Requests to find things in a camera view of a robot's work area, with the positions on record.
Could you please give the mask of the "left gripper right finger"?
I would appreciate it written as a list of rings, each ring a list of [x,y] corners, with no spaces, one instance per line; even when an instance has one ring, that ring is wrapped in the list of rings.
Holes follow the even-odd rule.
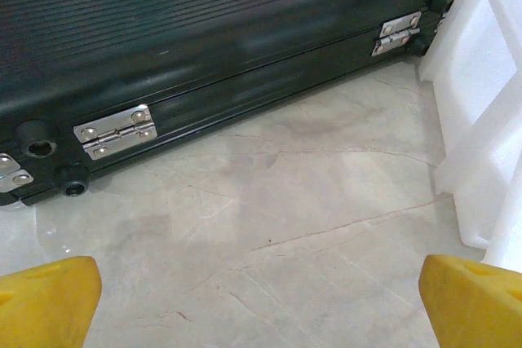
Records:
[[[519,272],[431,254],[418,290],[439,346],[521,346]]]

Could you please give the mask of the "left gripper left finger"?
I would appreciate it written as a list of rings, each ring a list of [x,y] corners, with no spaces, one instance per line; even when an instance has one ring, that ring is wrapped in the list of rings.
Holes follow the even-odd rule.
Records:
[[[94,258],[78,256],[1,277],[2,347],[82,347],[102,291]]]

